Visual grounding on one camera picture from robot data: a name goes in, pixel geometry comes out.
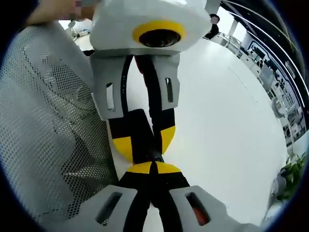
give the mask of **yellow ring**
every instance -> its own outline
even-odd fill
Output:
[[[171,30],[180,35],[180,40],[187,36],[184,27],[180,23],[175,23],[166,20],[156,20],[149,23],[139,25],[133,30],[133,39],[135,42],[140,44],[140,36],[146,32],[158,29]]]

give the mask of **chair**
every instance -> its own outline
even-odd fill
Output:
[[[0,71],[0,158],[41,225],[72,218],[118,182],[107,126],[91,98],[88,58],[57,23],[24,29]]]

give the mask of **black lens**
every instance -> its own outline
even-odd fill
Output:
[[[158,29],[140,36],[140,42],[147,47],[168,47],[180,40],[180,35],[172,30]]]

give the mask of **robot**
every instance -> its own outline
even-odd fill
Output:
[[[162,157],[175,133],[180,53],[211,29],[204,6],[204,0],[104,0],[97,5],[90,35],[92,97],[100,118],[109,121],[115,147],[134,165],[117,186],[107,186],[84,202],[77,216],[51,225],[51,231],[141,232],[150,203],[159,209],[166,232],[260,231],[229,217],[223,203],[190,186]],[[142,109],[128,110],[126,79],[133,58],[148,90],[152,129]]]

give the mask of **potted plant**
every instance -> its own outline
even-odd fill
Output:
[[[286,165],[281,168],[280,176],[283,178],[282,183],[285,183],[282,191],[276,195],[277,199],[280,201],[289,200],[298,188],[300,179],[302,177],[303,169],[305,166],[305,153],[299,157],[297,154],[292,153]]]

